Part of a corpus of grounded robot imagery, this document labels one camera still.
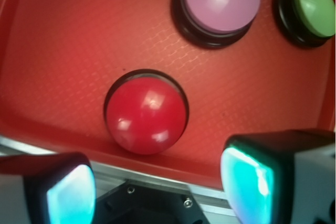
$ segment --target green button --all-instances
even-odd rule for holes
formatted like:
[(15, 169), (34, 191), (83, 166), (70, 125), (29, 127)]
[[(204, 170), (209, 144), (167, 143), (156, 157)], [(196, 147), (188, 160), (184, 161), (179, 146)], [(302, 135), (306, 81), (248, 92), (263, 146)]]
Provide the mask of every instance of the green button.
[(333, 0), (294, 0), (304, 25), (319, 37), (335, 34), (335, 3)]

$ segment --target textured tray surface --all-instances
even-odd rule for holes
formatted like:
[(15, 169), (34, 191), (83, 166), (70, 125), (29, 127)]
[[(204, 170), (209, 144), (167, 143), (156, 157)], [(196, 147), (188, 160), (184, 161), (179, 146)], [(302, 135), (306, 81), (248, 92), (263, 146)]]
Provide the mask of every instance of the textured tray surface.
[[(279, 32), (271, 0), (249, 32), (220, 50), (177, 32), (171, 0), (3, 0), (0, 131), (57, 151), (220, 187), (219, 159), (232, 134), (333, 126), (323, 118), (334, 44), (302, 49)], [(190, 119), (169, 150), (148, 157), (121, 149), (103, 120), (110, 86), (141, 68), (183, 87)]]

